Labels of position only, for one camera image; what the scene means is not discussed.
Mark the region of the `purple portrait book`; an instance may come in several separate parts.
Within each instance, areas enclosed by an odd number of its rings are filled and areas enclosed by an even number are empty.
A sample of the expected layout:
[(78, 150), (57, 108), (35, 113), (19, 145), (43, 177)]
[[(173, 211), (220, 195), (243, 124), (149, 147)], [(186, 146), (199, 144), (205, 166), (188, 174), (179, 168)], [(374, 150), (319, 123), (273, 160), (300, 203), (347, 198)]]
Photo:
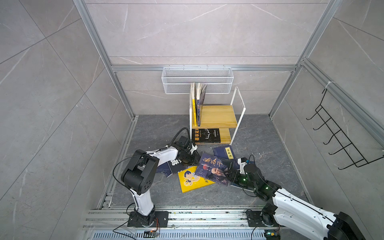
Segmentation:
[(200, 127), (202, 121), (202, 108), (207, 91), (207, 84), (197, 83), (196, 90), (197, 126)]
[(206, 180), (228, 187), (231, 184), (231, 175), (234, 170), (234, 161), (203, 153), (195, 174)]

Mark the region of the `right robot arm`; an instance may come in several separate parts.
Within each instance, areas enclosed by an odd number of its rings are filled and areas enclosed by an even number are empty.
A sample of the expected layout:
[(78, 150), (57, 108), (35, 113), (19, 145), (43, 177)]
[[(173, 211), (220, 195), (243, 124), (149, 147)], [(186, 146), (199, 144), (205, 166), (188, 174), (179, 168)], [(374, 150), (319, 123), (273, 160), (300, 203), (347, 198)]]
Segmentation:
[(266, 202), (261, 219), (267, 226), (278, 224), (310, 240), (363, 240), (365, 237), (346, 213), (318, 208), (264, 178), (252, 163), (241, 162), (229, 170), (229, 179)]

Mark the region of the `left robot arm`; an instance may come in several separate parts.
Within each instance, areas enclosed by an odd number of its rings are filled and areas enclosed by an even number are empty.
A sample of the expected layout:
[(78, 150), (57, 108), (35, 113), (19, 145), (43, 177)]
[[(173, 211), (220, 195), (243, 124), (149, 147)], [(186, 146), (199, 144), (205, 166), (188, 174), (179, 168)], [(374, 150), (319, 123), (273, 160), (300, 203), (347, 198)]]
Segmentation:
[(197, 145), (187, 137), (180, 137), (161, 149), (154, 151), (136, 150), (121, 174), (123, 185), (131, 192), (135, 210), (133, 219), (144, 227), (156, 222), (156, 208), (151, 199), (150, 188), (158, 166), (170, 161), (180, 161), (181, 165), (196, 165), (200, 159)]

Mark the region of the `black book white characters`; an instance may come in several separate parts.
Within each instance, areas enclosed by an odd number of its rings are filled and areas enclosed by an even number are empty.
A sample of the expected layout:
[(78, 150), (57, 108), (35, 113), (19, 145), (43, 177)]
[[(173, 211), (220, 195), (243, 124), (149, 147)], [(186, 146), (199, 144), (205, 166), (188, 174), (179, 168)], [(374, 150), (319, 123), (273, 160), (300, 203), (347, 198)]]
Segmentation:
[(181, 160), (171, 160), (167, 162), (172, 174), (177, 174), (179, 172), (187, 169), (187, 166), (184, 166), (184, 163)]

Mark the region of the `yellow cartoon book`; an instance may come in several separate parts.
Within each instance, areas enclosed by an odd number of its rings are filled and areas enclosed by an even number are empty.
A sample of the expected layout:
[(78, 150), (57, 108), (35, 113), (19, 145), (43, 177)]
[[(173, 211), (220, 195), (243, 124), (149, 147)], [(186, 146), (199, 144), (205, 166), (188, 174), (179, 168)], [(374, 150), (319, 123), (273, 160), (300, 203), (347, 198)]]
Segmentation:
[(197, 167), (190, 167), (178, 173), (182, 193), (187, 193), (196, 189), (215, 184), (195, 174)]

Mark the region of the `dark blue book left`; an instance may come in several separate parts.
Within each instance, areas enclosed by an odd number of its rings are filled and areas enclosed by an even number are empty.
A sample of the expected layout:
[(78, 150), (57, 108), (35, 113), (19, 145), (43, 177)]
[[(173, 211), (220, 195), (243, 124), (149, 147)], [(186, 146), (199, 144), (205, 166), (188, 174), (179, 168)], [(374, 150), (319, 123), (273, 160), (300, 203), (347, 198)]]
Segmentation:
[(157, 167), (156, 173), (163, 173), (166, 177), (169, 177), (172, 175), (171, 168), (168, 164), (168, 162), (161, 164)]

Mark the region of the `black book lower shelf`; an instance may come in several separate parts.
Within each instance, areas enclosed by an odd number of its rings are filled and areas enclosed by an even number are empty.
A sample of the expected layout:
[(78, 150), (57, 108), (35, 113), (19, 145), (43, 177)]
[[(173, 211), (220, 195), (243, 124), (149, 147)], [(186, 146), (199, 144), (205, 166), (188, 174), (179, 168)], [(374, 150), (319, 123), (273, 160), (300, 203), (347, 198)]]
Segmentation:
[(221, 142), (219, 129), (193, 129), (194, 144), (219, 144)]

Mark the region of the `navy book yellow label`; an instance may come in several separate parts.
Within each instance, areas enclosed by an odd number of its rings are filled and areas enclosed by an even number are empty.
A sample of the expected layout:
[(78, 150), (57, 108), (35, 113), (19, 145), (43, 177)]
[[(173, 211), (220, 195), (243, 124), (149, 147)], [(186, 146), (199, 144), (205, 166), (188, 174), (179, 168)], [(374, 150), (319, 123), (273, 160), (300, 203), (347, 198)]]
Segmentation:
[(238, 164), (238, 160), (235, 156), (235, 152), (232, 149), (231, 145), (216, 147), (213, 149), (213, 152), (214, 152), (214, 155), (216, 157), (219, 157), (221, 159), (231, 160), (232, 162), (234, 162), (234, 169), (235, 170), (240, 169), (240, 166)]

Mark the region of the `wooden two-tier shelf rack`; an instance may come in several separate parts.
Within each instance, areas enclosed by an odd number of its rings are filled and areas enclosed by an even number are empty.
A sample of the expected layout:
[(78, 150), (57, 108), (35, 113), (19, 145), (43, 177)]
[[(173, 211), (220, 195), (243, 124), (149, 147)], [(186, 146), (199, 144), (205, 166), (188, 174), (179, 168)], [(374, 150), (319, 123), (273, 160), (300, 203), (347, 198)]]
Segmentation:
[[(235, 97), (240, 98), (243, 111), (237, 120), (233, 103)], [(200, 127), (193, 125), (191, 92), (189, 96), (189, 134), (192, 140), (193, 129), (219, 129), (221, 144), (232, 145), (239, 129), (240, 123), (246, 112), (245, 102), (238, 87), (235, 87), (231, 103), (229, 105), (203, 105), (202, 124)]]

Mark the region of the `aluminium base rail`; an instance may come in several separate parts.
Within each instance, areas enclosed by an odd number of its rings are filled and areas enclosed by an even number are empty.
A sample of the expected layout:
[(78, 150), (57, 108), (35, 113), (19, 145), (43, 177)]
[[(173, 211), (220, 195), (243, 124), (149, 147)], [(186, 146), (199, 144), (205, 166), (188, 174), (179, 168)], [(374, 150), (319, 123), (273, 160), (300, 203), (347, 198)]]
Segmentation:
[(90, 210), (81, 230), (86, 240), (266, 240), (271, 234), (292, 233), (260, 218), (262, 206), (158, 207), (161, 214), (150, 227), (130, 218), (132, 208)]

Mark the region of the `black wall hook rack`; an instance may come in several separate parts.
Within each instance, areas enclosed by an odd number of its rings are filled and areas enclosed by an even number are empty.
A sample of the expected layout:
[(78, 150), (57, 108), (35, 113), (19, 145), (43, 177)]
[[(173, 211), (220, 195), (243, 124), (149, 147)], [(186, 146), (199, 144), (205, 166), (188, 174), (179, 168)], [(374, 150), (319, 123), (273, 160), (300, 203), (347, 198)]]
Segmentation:
[(313, 131), (319, 131), (322, 128), (326, 128), (331, 133), (329, 140), (327, 142), (323, 142), (323, 145), (327, 146), (330, 143), (335, 143), (338, 148), (333, 152), (328, 152), (329, 156), (334, 156), (340, 152), (346, 154), (347, 159), (350, 161), (350, 163), (345, 165), (344, 167), (338, 167), (338, 170), (345, 170), (350, 167), (361, 168), (379, 160), (383, 160), (384, 156), (381, 156), (374, 160), (368, 160), (363, 155), (363, 153), (357, 148), (354, 142), (349, 138), (347, 133), (340, 127), (340, 125), (324, 107), (323, 101), (325, 99), (326, 94), (327, 89), (324, 89), (322, 91), (322, 98), (320, 100), (320, 103), (315, 108), (315, 113), (311, 117), (306, 118), (306, 120), (311, 121), (313, 118), (321, 120), (322, 124), (319, 125), (317, 128), (313, 128)]

